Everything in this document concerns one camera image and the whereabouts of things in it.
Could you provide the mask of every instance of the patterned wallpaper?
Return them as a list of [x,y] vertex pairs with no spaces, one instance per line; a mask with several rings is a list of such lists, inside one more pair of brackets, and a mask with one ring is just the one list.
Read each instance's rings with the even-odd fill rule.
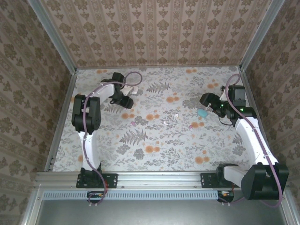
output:
[[0,1],[0,224],[17,224],[42,171],[70,73],[25,0]]
[[271,0],[42,0],[78,68],[238,65]]
[[300,209],[300,1],[286,0],[246,70],[271,149]]

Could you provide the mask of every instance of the table surface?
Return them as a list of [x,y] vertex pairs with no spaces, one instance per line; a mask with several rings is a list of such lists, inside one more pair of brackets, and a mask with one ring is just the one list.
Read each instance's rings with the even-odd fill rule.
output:
[[[145,69],[78,70],[54,171],[79,171],[83,156],[79,136],[71,124],[73,100],[87,95],[113,72],[143,75],[132,109],[101,105],[101,127],[97,132],[103,171],[200,171],[215,170],[219,163],[237,163],[249,168],[246,149],[232,126],[203,107],[202,94],[221,95],[220,86],[238,73],[237,67],[170,67]],[[136,83],[138,75],[128,77]]]
[[86,201],[43,201],[39,225],[286,225],[282,208],[260,201],[222,205],[216,200],[104,200],[97,207]]

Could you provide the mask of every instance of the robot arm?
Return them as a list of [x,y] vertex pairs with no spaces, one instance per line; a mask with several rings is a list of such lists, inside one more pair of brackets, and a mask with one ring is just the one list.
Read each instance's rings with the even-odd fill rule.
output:
[[[124,82],[124,76],[120,73],[114,73],[111,80],[102,80],[101,83],[108,82]],[[122,88],[121,84],[106,84],[103,85],[97,93],[94,93],[94,97],[88,99],[87,109],[86,109],[86,125],[88,134],[85,141],[85,150],[89,159],[89,162],[94,168],[100,167],[100,160],[98,155],[97,140],[96,140],[96,130],[99,129],[101,123],[100,105],[111,98],[111,104],[118,104],[127,109],[131,109],[133,106],[133,100],[127,96],[127,94],[132,90],[132,87],[125,86]],[[83,148],[83,138],[85,135],[83,127],[83,105],[86,99],[85,95],[76,95],[74,98],[74,107],[72,114],[72,125],[75,126],[76,131],[79,134],[81,140],[81,146]],[[87,163],[85,157],[83,157],[82,168],[87,171],[92,171],[92,168]]]
[[[243,86],[230,85],[228,96],[232,104],[254,125],[262,141],[267,155],[275,168],[276,175],[279,179],[282,191],[285,188],[289,171],[286,165],[278,163],[271,153],[267,143],[258,126],[256,113],[252,107],[246,107],[245,89]],[[243,140],[250,159],[251,168],[245,171],[233,164],[220,164],[217,168],[216,177],[219,183],[230,181],[241,187],[243,195],[246,199],[278,199],[278,188],[271,172],[270,165],[259,144],[259,141],[247,121],[237,114],[229,105],[225,94],[221,97],[213,93],[202,95],[200,102],[204,106],[212,108],[213,112],[219,117],[227,116],[236,128],[237,133]]]

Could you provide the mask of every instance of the aluminum frame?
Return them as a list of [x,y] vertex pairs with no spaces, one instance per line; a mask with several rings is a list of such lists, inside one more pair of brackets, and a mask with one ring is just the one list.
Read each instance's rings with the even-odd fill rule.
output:
[[60,118],[57,123],[57,127],[56,127],[56,130],[54,133],[54,137],[53,137],[52,144],[51,144],[51,147],[49,150],[49,154],[48,154],[48,158],[46,161],[44,171],[51,170],[51,167],[54,164],[55,157],[56,157],[56,154],[58,151],[58,147],[60,145],[60,139],[62,136],[62,132],[63,132],[64,126],[65,126],[65,122],[66,122],[66,118],[67,118],[67,114],[68,114],[68,110],[69,110],[69,106],[70,106],[70,101],[71,101],[73,91],[75,88],[76,80],[77,80],[77,75],[71,76],[69,87],[67,89],[64,104],[62,105],[62,109],[60,112]]
[[251,43],[246,50],[243,59],[241,60],[240,66],[242,70],[246,70],[249,63],[251,62],[254,54],[256,53],[258,47],[262,43],[264,37],[266,36],[270,26],[272,25],[275,17],[280,11],[285,0],[274,0],[270,3],[270,6],[262,19],[259,27],[251,40]]
[[[115,172],[118,186],[113,191],[189,191],[189,190],[231,190],[231,188],[202,188],[200,174],[212,171],[194,172]],[[76,188],[78,172],[39,172],[31,193],[22,225],[35,225],[40,213],[45,191],[59,190],[69,193],[78,190],[103,191],[102,188]],[[281,204],[288,225],[299,225],[299,214],[289,187],[285,188]]]
[[62,60],[64,61],[65,65],[67,66],[68,70],[70,71],[71,75],[75,75],[76,66],[69,55],[67,48],[64,46],[63,41],[61,40],[57,30],[55,29],[54,25],[51,23],[51,20],[44,9],[42,2],[40,0],[28,0],[29,4],[31,5],[33,11],[37,15],[39,21],[43,25],[44,29],[46,30],[49,38],[53,42],[55,48],[59,52]]

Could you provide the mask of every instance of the purple cable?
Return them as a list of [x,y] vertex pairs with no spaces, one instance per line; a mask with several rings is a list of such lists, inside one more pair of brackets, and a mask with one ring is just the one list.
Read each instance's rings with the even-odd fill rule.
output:
[[237,112],[237,113],[238,113],[238,114],[239,114],[239,115],[240,115],[240,116],[241,116],[241,117],[242,117],[242,118],[243,118],[243,119],[251,126],[251,128],[252,128],[252,130],[254,131],[254,133],[255,133],[255,135],[256,135],[256,138],[257,138],[257,140],[258,140],[258,142],[259,142],[259,144],[260,144],[260,146],[261,146],[261,148],[262,148],[262,151],[263,151],[263,153],[265,154],[265,157],[266,157],[266,159],[267,159],[267,161],[268,161],[268,163],[269,163],[269,165],[270,165],[270,168],[271,168],[271,170],[272,170],[274,179],[275,179],[276,184],[277,184],[278,193],[279,193],[279,200],[278,200],[278,202],[277,202],[275,205],[270,205],[270,204],[268,204],[268,203],[266,203],[266,202],[264,202],[264,201],[262,201],[262,203],[265,204],[265,205],[267,205],[267,206],[270,206],[270,207],[272,207],[272,208],[276,208],[276,207],[278,207],[278,206],[281,204],[281,202],[282,202],[282,189],[281,189],[281,186],[280,186],[280,182],[279,182],[278,176],[277,176],[277,174],[276,174],[276,172],[275,172],[274,166],[273,166],[273,164],[272,164],[272,162],[271,162],[271,160],[270,160],[270,158],[269,158],[269,155],[268,155],[268,153],[267,153],[267,151],[266,151],[266,149],[265,149],[265,147],[264,147],[264,145],[263,145],[263,142],[262,142],[262,140],[261,140],[261,138],[260,138],[260,136],[259,136],[259,134],[258,134],[258,132],[257,132],[257,130],[256,130],[256,128],[255,128],[255,126],[250,122],[250,120],[247,119],[247,117],[245,117],[239,110],[237,110],[237,108],[234,107],[234,105],[232,104],[232,102],[230,101],[229,96],[228,96],[228,86],[229,86],[229,83],[230,83],[231,79],[232,79],[233,77],[235,77],[235,76],[238,76],[238,77],[239,77],[238,81],[240,80],[240,74],[233,74],[233,75],[228,79],[228,81],[227,81],[227,83],[226,83],[225,94],[226,94],[226,97],[227,97],[227,100],[228,100],[229,105],[234,109],[234,111],[236,111],[236,112]]
[[[139,84],[143,81],[143,76],[142,76],[139,72],[136,72],[136,71],[133,71],[133,72],[128,73],[128,74],[125,76],[125,78],[127,78],[130,74],[133,74],[133,73],[138,74],[138,75],[141,77],[141,80],[140,80],[138,83],[135,83],[135,84],[128,84],[128,83],[126,83],[125,85],[130,86],[130,87],[133,87],[133,86],[139,85]],[[102,198],[101,198],[97,203],[94,204],[94,205],[96,205],[96,206],[97,206],[98,204],[100,204],[100,203],[103,201],[103,199],[104,199],[104,197],[105,197],[105,195],[106,195],[106,192],[107,192],[107,187],[106,187],[106,183],[105,183],[105,181],[104,181],[104,178],[103,178],[102,174],[101,174],[96,168],[94,168],[94,167],[92,166],[92,164],[91,164],[90,161],[89,161],[88,155],[87,155],[87,153],[86,153],[86,149],[85,149],[85,141],[86,141],[86,137],[87,137],[87,135],[88,135],[88,130],[87,130],[87,127],[86,127],[86,108],[87,108],[87,103],[88,103],[89,98],[90,98],[92,95],[94,95],[95,93],[97,93],[101,88],[103,88],[104,86],[109,85],[109,84],[122,84],[122,85],[124,85],[124,83],[118,82],[118,81],[112,81],[112,82],[106,82],[106,83],[103,83],[103,84],[99,85],[96,89],[94,89],[90,94],[87,95],[87,97],[85,98],[85,101],[84,101],[84,105],[83,105],[83,128],[84,128],[85,134],[84,134],[84,137],[83,137],[82,149],[83,149],[84,157],[85,157],[85,159],[86,159],[86,162],[87,162],[88,165],[90,166],[90,168],[91,168],[93,171],[95,171],[95,172],[99,175],[99,177],[101,178],[101,180],[102,180],[102,182],[103,182],[103,185],[104,185],[104,193],[103,193],[103,196],[102,196]],[[88,198],[88,202],[89,202],[90,204],[92,204],[92,203],[90,202],[90,197],[91,197],[91,196],[92,196],[92,195],[90,195],[89,198]]]
[[240,198],[240,199],[238,199],[238,200],[236,200],[236,201],[234,201],[234,202],[228,202],[228,201],[226,201],[224,198],[221,198],[221,197],[219,197],[219,199],[221,199],[222,201],[224,201],[225,203],[228,203],[228,204],[236,204],[236,203],[239,203],[239,202],[241,202],[242,200],[244,200],[245,197],[242,197],[242,198]]

